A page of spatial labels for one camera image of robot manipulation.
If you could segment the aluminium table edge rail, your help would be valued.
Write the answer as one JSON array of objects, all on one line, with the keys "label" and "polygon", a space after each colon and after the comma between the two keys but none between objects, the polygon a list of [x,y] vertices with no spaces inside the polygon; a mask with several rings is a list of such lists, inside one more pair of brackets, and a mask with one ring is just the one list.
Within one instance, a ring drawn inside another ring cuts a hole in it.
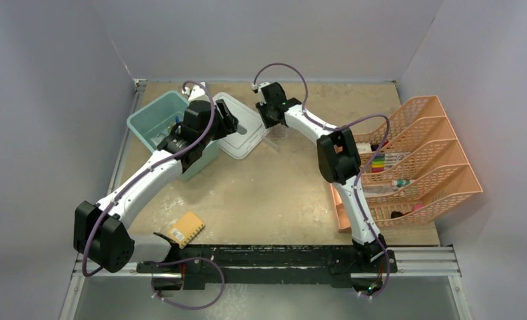
[{"label": "aluminium table edge rail", "polygon": [[[131,109],[129,111],[128,117],[130,117],[133,113],[135,113],[137,110],[140,109],[143,97],[145,95],[145,91],[147,88],[147,85],[149,83],[148,79],[134,79],[135,82],[135,92],[133,96],[133,102],[131,104]],[[125,162],[127,158],[127,149],[129,145],[131,130],[129,129],[127,125],[127,120],[124,122],[124,131],[122,135],[121,140],[121,146],[119,148],[119,152],[117,154],[117,158],[113,167],[113,171],[111,174],[111,179],[109,181],[109,185],[107,188],[106,196],[110,195],[120,184],[121,184],[121,178],[123,175],[123,170],[125,167]]]}]

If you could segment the white plastic bin lid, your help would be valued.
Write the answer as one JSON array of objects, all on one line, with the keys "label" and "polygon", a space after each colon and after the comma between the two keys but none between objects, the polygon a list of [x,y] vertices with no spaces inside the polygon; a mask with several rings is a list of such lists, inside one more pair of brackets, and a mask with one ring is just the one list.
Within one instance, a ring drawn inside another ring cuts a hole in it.
[{"label": "white plastic bin lid", "polygon": [[219,139],[219,148],[233,159],[244,159],[266,137],[269,130],[256,111],[228,93],[220,92],[213,98],[223,100],[232,115],[239,120],[237,132]]}]

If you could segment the aluminium front frame rail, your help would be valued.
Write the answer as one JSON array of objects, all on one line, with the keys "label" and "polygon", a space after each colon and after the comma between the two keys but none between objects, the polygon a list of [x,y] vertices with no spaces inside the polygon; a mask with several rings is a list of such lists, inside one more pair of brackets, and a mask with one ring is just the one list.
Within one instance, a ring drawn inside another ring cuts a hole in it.
[{"label": "aluminium front frame rail", "polygon": [[193,245],[174,251],[187,270],[128,263],[82,274],[77,262],[62,319],[470,319],[451,247],[394,247],[378,269],[351,246]]}]

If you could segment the orange mesh file rack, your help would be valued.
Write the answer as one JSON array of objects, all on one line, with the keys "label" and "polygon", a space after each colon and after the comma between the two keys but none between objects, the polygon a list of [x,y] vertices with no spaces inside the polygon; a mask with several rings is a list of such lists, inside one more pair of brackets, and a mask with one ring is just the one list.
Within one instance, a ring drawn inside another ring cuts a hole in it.
[{"label": "orange mesh file rack", "polygon": [[363,187],[376,187],[366,202],[379,227],[429,223],[483,192],[455,130],[435,95],[409,99],[370,133],[360,153],[372,167]]}]

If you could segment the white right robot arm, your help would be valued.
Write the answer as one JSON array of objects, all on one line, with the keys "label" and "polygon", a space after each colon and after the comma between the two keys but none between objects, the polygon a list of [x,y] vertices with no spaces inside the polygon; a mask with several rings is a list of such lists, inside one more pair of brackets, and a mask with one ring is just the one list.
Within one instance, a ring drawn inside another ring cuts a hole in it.
[{"label": "white right robot arm", "polygon": [[363,271],[371,271],[388,257],[386,242],[366,204],[361,182],[361,158],[349,128],[335,128],[307,111],[296,98],[288,98],[282,86],[264,82],[253,84],[259,96],[256,108],[267,128],[283,125],[294,129],[316,145],[318,168],[324,180],[340,196],[350,222],[354,261]]}]

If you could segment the clear plastic tube rack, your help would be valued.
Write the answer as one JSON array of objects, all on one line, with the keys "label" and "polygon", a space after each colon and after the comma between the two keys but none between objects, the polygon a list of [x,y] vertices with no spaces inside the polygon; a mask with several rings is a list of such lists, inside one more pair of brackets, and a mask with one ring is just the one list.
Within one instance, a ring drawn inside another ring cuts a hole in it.
[{"label": "clear plastic tube rack", "polygon": [[262,142],[271,149],[279,151],[295,133],[296,131],[290,127],[276,125],[267,130]]}]

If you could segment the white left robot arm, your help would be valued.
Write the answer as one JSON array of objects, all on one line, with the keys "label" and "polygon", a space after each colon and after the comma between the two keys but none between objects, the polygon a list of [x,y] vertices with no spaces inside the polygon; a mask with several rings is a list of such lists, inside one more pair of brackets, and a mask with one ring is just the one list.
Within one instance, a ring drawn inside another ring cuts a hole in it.
[{"label": "white left robot arm", "polygon": [[83,256],[83,274],[92,276],[88,262],[118,272],[130,262],[153,262],[164,273],[179,266],[171,240],[160,233],[131,236],[128,229],[161,189],[193,169],[208,146],[237,132],[239,121],[225,101],[190,101],[180,123],[171,129],[147,162],[118,189],[75,210],[73,246]]}]

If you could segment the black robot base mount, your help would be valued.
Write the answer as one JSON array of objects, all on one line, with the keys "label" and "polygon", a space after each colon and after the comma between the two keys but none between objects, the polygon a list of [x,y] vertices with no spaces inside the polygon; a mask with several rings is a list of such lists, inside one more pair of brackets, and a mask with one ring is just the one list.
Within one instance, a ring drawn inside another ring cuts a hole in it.
[{"label": "black robot base mount", "polygon": [[185,290],[201,290],[209,283],[318,284],[369,295],[398,267],[392,250],[388,257],[362,263],[353,245],[189,245],[173,247],[160,263],[139,263],[137,271],[175,274]]}]

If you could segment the teal plastic bin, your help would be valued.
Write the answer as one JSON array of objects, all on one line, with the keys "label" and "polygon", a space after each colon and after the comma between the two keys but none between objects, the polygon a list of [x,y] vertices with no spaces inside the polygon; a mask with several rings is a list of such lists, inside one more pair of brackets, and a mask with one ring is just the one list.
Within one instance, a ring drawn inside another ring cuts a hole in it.
[{"label": "teal plastic bin", "polygon": [[[184,112],[188,106],[189,102],[179,92],[167,91],[133,113],[127,119],[127,125],[141,143],[153,152],[161,140],[169,134],[170,127],[175,124],[175,116],[179,116],[180,122],[184,119]],[[209,143],[202,157],[193,163],[179,179],[181,181],[190,180],[216,160],[219,155],[218,143]]]}]

